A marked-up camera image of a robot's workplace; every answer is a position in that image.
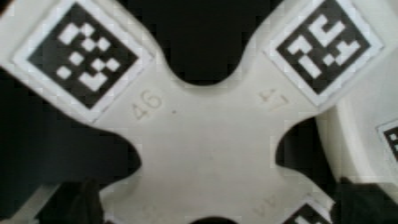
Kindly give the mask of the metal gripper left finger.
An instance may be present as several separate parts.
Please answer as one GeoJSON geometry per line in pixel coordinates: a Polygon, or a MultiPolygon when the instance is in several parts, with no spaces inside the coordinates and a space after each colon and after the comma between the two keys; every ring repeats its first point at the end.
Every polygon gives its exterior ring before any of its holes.
{"type": "Polygon", "coordinates": [[[43,184],[6,224],[106,224],[97,180],[43,184]]]}

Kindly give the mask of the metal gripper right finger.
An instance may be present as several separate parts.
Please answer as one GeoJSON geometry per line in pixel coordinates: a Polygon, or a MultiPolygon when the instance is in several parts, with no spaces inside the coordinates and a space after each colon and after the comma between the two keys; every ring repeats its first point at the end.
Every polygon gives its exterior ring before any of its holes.
{"type": "Polygon", "coordinates": [[[342,178],[333,199],[333,224],[398,224],[398,203],[376,183],[342,178]]]}

